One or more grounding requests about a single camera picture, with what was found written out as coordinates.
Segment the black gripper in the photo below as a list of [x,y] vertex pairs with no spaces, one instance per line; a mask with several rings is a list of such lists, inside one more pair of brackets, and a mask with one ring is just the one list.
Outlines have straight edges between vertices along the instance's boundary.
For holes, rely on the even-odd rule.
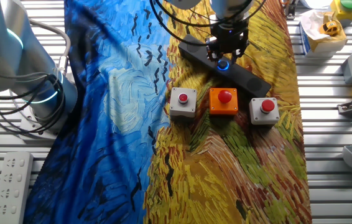
[[235,64],[237,59],[244,55],[244,51],[248,46],[247,27],[224,29],[220,26],[213,26],[211,34],[216,40],[206,46],[208,60],[217,62],[223,57],[222,52],[232,52],[231,63]]

